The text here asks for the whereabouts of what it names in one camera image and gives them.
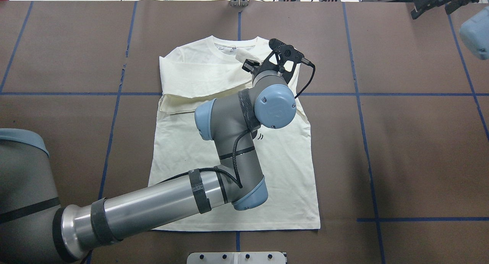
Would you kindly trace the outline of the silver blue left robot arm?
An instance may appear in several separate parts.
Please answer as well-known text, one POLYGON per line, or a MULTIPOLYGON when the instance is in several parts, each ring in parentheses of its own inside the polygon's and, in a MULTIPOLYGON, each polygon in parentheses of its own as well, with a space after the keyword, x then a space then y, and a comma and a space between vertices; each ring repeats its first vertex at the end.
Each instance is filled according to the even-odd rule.
POLYGON ((210 100, 194 112, 220 165, 196 168, 148 188, 89 206, 62 207, 49 153, 35 132, 1 130, 1 262, 54 264, 85 260, 100 246, 231 203, 238 211, 262 205, 268 191, 251 133, 288 125, 296 113, 286 59, 247 59, 253 86, 210 100))

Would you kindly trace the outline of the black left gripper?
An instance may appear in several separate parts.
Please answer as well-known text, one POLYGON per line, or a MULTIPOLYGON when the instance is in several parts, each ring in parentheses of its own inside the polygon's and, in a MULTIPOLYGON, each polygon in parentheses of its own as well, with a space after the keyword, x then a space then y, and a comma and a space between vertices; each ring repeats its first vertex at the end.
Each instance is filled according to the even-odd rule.
POLYGON ((253 59, 246 59, 243 63, 243 70, 252 75, 252 79, 262 79, 266 76, 267 62, 258 62, 253 59))

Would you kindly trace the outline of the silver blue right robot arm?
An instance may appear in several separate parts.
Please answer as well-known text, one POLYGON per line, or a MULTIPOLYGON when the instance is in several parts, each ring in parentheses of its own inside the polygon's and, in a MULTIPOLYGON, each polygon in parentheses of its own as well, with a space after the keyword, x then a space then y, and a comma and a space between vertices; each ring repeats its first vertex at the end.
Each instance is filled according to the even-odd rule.
MULTIPOLYGON (((480 0, 413 0, 414 10, 411 11, 412 19, 419 18, 424 12, 434 7, 445 7, 447 15, 468 3, 477 3, 480 0)), ((480 60, 489 58, 489 12, 485 7, 470 19, 464 22, 459 30, 463 44, 471 53, 480 60)))

